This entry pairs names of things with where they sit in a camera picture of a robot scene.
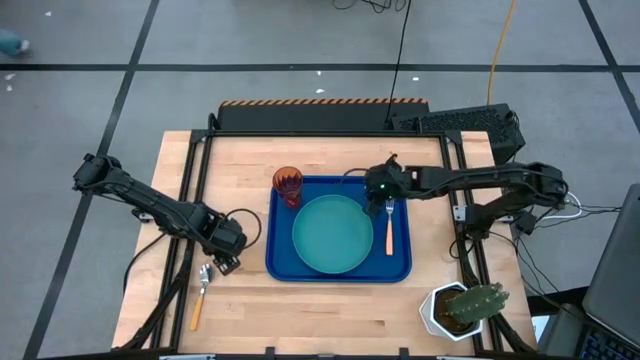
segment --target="cactus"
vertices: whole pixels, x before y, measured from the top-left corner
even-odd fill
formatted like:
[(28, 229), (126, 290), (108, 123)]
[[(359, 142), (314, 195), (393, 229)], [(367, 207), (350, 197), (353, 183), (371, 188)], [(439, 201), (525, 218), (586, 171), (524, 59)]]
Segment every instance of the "cactus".
[(459, 324), (469, 324), (498, 314), (508, 298), (500, 283), (477, 285), (447, 300), (447, 315)]

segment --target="potted plant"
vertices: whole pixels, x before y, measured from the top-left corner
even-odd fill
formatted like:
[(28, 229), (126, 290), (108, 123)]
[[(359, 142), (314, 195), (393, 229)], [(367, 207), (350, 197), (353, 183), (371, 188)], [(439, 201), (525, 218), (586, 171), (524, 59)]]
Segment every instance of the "potted plant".
[(500, 283), (467, 289), (453, 282), (431, 291), (420, 316), (430, 334), (459, 341), (481, 332), (482, 319), (498, 314), (507, 298)]

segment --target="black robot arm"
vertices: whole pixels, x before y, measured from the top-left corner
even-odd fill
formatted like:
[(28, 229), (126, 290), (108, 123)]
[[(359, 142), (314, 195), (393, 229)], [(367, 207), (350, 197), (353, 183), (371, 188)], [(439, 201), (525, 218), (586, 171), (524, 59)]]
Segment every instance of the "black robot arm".
[(247, 243), (242, 227), (234, 219), (204, 203), (176, 201), (132, 178), (118, 159), (87, 154), (73, 176), (74, 190), (83, 194), (115, 195), (136, 209), (153, 216), (161, 232), (192, 239), (226, 275), (240, 266), (237, 256)]
[(384, 164), (371, 167), (365, 174), (367, 207), (378, 213), (388, 199), (441, 197), (451, 191), (503, 188), (504, 194), (484, 205), (454, 208), (455, 220), (465, 225), (471, 238), (484, 239), (493, 222), (527, 206), (556, 206), (564, 201), (567, 183), (562, 172), (542, 163), (508, 163), (502, 166), (447, 170), (437, 166), (407, 166), (404, 169), (392, 155)]

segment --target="shoe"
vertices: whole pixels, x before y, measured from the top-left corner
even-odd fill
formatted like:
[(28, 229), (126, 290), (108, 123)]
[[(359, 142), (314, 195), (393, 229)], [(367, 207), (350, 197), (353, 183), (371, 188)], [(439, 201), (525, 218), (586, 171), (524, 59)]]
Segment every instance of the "shoe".
[(18, 53), (23, 53), (27, 50), (29, 50), (29, 40), (22, 40), (20, 42), (20, 49), (18, 50)]

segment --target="wooden table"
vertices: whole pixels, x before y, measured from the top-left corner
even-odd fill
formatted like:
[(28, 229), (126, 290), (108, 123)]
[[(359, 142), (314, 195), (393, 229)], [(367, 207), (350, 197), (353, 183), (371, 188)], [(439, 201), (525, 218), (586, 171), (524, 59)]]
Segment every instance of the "wooden table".
[[(153, 177), (154, 188), (175, 198), (189, 135), (188, 131), (164, 134)], [(468, 167), (493, 165), (486, 133), (463, 133), (463, 144)], [(442, 165), (438, 141), (428, 138), (214, 138), (204, 201), (222, 212), (239, 207), (252, 209), (266, 227), (271, 177), (281, 166), (296, 166), (303, 174), (335, 175), (353, 167), (382, 163), (391, 153), (397, 153), (403, 165)], [(453, 146), (450, 153), (455, 166)], [(196, 156), (190, 200), (200, 157)], [(130, 170), (135, 176), (135, 169)], [(477, 203), (486, 203), (499, 196), (500, 190), (476, 190), (473, 194)], [(200, 288), (198, 268), (210, 261), (196, 244), (179, 351), (261, 354), (265, 347), (275, 346), (278, 354), (394, 355), (399, 347), (408, 347), (412, 355), (473, 354), (470, 339), (453, 343), (431, 336), (418, 315), (418, 307), (433, 288), (461, 277), (458, 262), (448, 253), (454, 239), (448, 198), (407, 204), (413, 268), (405, 280), (396, 284), (277, 281), (265, 268), (263, 231), (258, 243), (242, 253), (240, 269), (227, 277), (215, 277), (205, 297), (198, 330), (192, 332), (189, 322)], [(236, 219), (252, 239), (257, 231), (255, 220), (243, 214)], [(510, 237), (507, 225), (495, 224), (492, 230)], [(157, 234), (154, 224), (142, 225), (136, 251)], [(168, 244), (168, 240), (161, 242), (133, 267), (114, 346), (125, 343), (155, 306)], [(501, 282), (511, 293), (503, 314), (523, 340), (535, 347), (513, 247), (493, 236), (485, 240), (485, 252), (491, 280)], [(165, 345), (173, 315), (172, 306), (165, 320)], [(491, 348), (487, 326), (484, 346)]]

